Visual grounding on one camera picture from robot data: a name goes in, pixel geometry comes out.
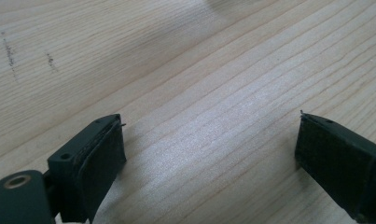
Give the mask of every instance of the light wood tabletop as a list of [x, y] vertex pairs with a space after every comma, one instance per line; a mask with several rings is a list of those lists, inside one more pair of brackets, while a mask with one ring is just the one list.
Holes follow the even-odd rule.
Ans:
[[376, 143], [376, 1], [0, 0], [0, 178], [120, 113], [94, 223], [355, 223], [295, 162], [301, 109]]

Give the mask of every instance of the scratch mark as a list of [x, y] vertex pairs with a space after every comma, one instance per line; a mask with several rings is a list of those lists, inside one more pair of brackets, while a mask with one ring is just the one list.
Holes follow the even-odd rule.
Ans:
[[49, 53], [47, 53], [46, 55], [48, 56], [48, 64], [51, 67], [51, 71], [58, 72], [59, 70], [56, 68], [56, 66], [53, 63], [53, 61], [54, 61], [53, 58], [50, 56]]
[[10, 68], [12, 69], [13, 77], [15, 78], [16, 81], [18, 81], [18, 80], [17, 80], [16, 73], [15, 73], [15, 69], [14, 69], [15, 60], [14, 60], [14, 58], [13, 58], [13, 49], [12, 49], [12, 47], [7, 43], [7, 37], [5, 36], [5, 31], [1, 32], [1, 35], [2, 35], [2, 37], [4, 38], [5, 50], [7, 51], [7, 58], [9, 59], [9, 66], [10, 66]]

